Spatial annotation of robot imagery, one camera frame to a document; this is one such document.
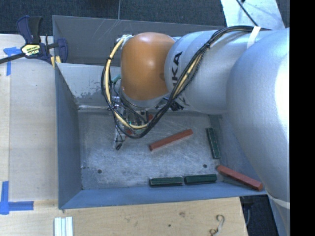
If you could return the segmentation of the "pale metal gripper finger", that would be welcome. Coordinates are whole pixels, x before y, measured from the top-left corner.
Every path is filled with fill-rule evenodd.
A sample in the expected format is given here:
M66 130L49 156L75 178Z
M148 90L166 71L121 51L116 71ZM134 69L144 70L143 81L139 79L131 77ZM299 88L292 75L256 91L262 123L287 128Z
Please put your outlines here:
M115 129L113 148L120 149L123 146L124 142L125 142L125 134L122 134L120 129Z

